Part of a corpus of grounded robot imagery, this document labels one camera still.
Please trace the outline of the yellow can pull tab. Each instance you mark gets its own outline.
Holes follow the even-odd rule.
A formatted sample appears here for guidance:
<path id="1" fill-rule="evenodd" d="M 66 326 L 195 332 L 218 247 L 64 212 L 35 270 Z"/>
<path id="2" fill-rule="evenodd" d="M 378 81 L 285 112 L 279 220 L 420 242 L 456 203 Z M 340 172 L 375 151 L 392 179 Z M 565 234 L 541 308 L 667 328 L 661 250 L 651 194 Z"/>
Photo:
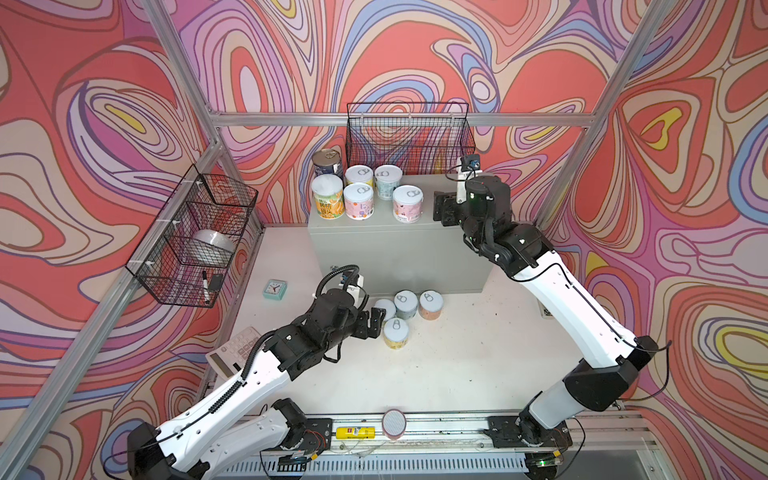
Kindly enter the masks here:
<path id="1" fill-rule="evenodd" d="M 366 165 L 353 165 L 346 169 L 344 173 L 344 180 L 346 185 L 363 183 L 373 187 L 374 170 Z"/>

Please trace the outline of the pink can fruit print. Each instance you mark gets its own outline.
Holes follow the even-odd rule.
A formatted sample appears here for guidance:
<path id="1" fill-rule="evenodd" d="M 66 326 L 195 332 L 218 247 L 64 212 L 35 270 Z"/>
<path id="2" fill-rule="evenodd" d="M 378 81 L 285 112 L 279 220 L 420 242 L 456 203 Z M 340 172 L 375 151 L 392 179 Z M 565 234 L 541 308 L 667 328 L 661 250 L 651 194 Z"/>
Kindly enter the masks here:
<path id="1" fill-rule="evenodd" d="M 413 185 L 397 187 L 392 194 L 393 215 L 402 223 L 417 222 L 422 213 L 423 191 Z"/>

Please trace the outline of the green can pull tab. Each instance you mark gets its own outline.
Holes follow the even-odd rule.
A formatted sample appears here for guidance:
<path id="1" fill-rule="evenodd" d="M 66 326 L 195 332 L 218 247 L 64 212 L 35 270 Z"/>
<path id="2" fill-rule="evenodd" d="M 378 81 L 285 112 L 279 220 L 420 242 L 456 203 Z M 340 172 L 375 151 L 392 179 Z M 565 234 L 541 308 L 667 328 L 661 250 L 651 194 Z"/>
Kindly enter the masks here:
<path id="1" fill-rule="evenodd" d="M 394 302 L 390 299 L 382 298 L 378 299 L 374 305 L 374 308 L 382 310 L 384 312 L 384 317 L 382 322 L 385 323 L 391 319 L 393 319 L 396 316 L 396 306 Z"/>

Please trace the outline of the yellow can centre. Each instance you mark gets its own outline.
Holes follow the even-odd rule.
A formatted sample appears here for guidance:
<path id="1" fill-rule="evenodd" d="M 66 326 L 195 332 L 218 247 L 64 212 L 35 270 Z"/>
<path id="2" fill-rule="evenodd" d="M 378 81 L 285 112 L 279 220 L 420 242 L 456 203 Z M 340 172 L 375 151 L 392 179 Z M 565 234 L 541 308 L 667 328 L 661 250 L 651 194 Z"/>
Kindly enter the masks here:
<path id="1" fill-rule="evenodd" d="M 410 335 L 410 328 L 406 320 L 392 318 L 385 322 L 382 330 L 385 344 L 393 350 L 403 348 Z"/>

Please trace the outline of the pink calculator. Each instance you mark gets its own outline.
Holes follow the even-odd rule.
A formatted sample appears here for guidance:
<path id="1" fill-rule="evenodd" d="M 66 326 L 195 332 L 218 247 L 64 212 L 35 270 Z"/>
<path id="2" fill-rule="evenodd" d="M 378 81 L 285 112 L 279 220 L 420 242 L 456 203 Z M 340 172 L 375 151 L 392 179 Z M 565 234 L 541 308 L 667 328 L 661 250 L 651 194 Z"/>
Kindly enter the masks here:
<path id="1" fill-rule="evenodd" d="M 259 332 L 251 326 L 241 330 L 223 345 L 206 354 L 209 366 L 219 377 L 228 379 L 244 367 L 259 338 Z"/>

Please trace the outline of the teal can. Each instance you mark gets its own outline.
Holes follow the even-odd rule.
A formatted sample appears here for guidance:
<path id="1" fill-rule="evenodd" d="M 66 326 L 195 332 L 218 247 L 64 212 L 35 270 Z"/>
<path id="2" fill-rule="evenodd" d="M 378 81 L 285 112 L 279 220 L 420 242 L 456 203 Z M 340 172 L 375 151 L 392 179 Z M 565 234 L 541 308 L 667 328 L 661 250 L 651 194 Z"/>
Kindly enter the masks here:
<path id="1" fill-rule="evenodd" d="M 374 170 L 374 185 L 378 197 L 391 200 L 393 192 L 400 186 L 402 170 L 396 165 L 381 165 Z"/>

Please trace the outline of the teal can pull tab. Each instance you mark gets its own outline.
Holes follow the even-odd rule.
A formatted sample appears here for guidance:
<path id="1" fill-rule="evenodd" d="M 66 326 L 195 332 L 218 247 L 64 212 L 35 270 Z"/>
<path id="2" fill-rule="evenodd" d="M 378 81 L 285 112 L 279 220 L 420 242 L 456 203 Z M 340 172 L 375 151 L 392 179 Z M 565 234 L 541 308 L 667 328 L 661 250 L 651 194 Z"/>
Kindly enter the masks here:
<path id="1" fill-rule="evenodd" d="M 402 290 L 398 292 L 394 296 L 393 303 L 396 308 L 396 317 L 403 320 L 413 318 L 419 307 L 419 299 L 417 295 L 410 290 Z"/>

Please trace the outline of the orange pink can pull tab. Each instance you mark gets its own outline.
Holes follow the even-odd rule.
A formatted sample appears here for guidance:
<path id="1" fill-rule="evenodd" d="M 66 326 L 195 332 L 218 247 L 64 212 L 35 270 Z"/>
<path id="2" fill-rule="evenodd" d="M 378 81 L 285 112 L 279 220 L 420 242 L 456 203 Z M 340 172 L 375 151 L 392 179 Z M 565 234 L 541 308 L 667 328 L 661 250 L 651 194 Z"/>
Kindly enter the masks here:
<path id="1" fill-rule="evenodd" d="M 419 315 L 425 320 L 437 320 L 444 308 L 443 296 L 434 290 L 424 291 L 419 296 Z"/>

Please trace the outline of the pink can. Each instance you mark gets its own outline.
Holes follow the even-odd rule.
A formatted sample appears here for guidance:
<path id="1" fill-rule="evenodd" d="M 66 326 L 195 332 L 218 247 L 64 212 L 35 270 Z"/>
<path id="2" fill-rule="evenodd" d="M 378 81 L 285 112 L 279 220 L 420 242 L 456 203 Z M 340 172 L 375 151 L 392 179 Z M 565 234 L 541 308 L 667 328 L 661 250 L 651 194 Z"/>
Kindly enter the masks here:
<path id="1" fill-rule="evenodd" d="M 352 220 L 369 219 L 374 213 L 374 189 L 367 183 L 352 183 L 343 190 L 345 213 Z"/>

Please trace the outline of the grey metal cabinet box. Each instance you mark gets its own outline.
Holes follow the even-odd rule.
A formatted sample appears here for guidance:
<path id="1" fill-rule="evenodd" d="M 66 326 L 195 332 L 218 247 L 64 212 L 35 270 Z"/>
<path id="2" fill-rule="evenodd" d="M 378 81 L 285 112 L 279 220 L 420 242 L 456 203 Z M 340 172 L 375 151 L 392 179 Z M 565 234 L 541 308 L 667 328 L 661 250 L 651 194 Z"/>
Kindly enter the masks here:
<path id="1" fill-rule="evenodd" d="M 464 245 L 459 226 L 444 227 L 433 220 L 434 193 L 454 193 L 456 183 L 443 175 L 409 175 L 403 180 L 424 193 L 422 214 L 415 223 L 398 221 L 392 203 L 378 197 L 373 215 L 365 220 L 347 215 L 323 219 L 312 210 L 308 229 L 321 270 L 358 265 L 372 297 L 402 290 L 481 292 L 495 266 Z"/>

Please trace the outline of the mint green alarm clock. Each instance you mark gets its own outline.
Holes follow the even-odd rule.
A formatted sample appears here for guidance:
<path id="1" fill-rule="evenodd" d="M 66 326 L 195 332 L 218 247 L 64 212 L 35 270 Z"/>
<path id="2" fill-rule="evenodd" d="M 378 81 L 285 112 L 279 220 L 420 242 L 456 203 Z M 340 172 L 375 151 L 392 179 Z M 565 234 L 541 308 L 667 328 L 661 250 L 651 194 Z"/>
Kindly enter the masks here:
<path id="1" fill-rule="evenodd" d="M 288 283 L 284 280 L 269 279 L 262 291 L 263 297 L 270 300 L 280 301 L 287 291 Z"/>

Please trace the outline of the yellow green can plastic lid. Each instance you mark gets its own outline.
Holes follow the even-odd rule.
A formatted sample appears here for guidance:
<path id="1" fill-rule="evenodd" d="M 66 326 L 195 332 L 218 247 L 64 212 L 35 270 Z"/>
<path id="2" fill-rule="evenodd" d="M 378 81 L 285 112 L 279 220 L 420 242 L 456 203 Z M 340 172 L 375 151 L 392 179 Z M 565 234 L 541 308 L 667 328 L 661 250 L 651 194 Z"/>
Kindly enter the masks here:
<path id="1" fill-rule="evenodd" d="M 333 174 L 319 175 L 312 180 L 315 207 L 322 219 L 335 220 L 345 213 L 343 189 L 342 179 Z"/>

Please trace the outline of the black marker in basket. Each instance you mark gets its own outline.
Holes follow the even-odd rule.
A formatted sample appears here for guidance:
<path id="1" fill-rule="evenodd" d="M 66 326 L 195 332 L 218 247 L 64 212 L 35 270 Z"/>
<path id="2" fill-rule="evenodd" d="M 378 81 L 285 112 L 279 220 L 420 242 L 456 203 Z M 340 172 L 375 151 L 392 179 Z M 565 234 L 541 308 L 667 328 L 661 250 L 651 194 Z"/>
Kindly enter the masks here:
<path id="1" fill-rule="evenodd" d="M 211 296 L 209 291 L 209 282 L 208 282 L 208 274 L 207 271 L 203 270 L 202 274 L 202 292 L 203 292 L 203 300 L 204 305 L 208 306 L 211 303 Z"/>

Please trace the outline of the dark blue tin can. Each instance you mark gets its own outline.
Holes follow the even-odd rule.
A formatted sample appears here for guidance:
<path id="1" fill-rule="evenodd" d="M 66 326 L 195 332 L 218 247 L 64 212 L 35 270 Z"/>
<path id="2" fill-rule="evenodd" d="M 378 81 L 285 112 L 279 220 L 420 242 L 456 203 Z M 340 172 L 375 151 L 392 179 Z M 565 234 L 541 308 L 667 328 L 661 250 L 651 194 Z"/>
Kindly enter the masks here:
<path id="1" fill-rule="evenodd" d="M 311 156 L 314 176 L 335 175 L 343 177 L 343 160 L 341 153 L 333 148 L 317 150 Z"/>

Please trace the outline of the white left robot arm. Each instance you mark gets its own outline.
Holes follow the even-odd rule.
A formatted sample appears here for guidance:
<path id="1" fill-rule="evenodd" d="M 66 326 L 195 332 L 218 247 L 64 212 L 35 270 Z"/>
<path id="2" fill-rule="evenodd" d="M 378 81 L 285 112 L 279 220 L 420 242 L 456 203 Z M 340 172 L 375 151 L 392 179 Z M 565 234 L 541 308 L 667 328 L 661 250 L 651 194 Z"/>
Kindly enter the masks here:
<path id="1" fill-rule="evenodd" d="M 339 288 L 317 295 L 306 313 L 261 337 L 243 369 L 210 395 L 160 426 L 141 423 L 127 439 L 130 477 L 212 479 L 263 450 L 326 449 L 294 401 L 268 399 L 348 337 L 377 338 L 386 312 L 365 305 Z"/>

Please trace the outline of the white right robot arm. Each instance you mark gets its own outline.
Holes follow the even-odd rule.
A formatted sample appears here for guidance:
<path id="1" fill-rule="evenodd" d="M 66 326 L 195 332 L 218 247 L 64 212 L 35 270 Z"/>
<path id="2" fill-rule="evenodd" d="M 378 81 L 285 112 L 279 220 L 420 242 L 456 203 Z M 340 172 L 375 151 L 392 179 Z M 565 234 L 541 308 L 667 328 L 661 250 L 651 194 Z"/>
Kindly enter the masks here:
<path id="1" fill-rule="evenodd" d="M 514 221 L 510 200 L 510 187 L 498 177 L 473 176 L 454 193 L 435 194 L 433 218 L 461 227 L 464 244 L 532 293 L 583 355 L 517 417 L 520 441 L 539 446 L 565 420 L 585 410 L 602 412 L 619 400 L 660 348 L 614 319 L 537 226 Z"/>

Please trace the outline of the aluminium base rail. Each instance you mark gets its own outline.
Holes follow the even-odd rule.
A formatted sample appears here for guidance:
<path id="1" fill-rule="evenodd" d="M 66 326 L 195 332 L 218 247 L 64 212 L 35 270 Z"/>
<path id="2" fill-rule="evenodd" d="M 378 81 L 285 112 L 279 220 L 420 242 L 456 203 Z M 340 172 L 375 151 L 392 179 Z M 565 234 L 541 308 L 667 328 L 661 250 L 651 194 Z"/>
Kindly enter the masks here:
<path id="1" fill-rule="evenodd" d="M 513 412 L 405 413 L 398 440 L 381 415 L 306 416 L 326 449 L 263 450 L 212 479 L 427 479 L 458 476 L 521 479 L 673 479 L 671 465 L 638 414 L 610 410 L 569 419 L 543 444 L 516 439 Z M 337 440 L 339 427 L 374 427 L 372 440 Z"/>

